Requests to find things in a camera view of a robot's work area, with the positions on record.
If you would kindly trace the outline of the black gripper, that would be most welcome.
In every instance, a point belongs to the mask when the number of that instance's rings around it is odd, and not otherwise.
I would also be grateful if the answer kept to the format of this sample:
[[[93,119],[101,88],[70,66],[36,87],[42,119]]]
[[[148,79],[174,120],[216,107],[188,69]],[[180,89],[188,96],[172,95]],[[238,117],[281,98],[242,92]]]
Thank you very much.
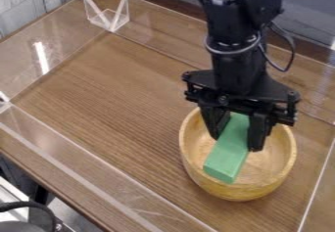
[[[218,42],[206,36],[204,44],[212,67],[182,74],[185,99],[200,108],[208,133],[214,140],[226,127],[230,113],[245,115],[249,121],[246,148],[249,152],[258,152],[273,125],[294,123],[300,93],[268,73],[262,35],[236,44]]]

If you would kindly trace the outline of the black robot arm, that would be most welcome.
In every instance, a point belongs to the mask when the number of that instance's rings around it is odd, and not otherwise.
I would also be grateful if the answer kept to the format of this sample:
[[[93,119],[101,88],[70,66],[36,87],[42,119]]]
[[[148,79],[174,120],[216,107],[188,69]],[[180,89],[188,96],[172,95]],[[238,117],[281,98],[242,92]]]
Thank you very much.
[[[273,31],[289,44],[294,41],[276,25],[282,0],[198,0],[206,20],[204,47],[210,55],[208,70],[188,71],[185,99],[200,108],[209,134],[217,138],[228,128],[232,113],[248,116],[246,149],[262,149],[276,124],[292,125],[300,93],[276,81],[266,69],[289,66],[273,63],[266,53],[265,32]]]

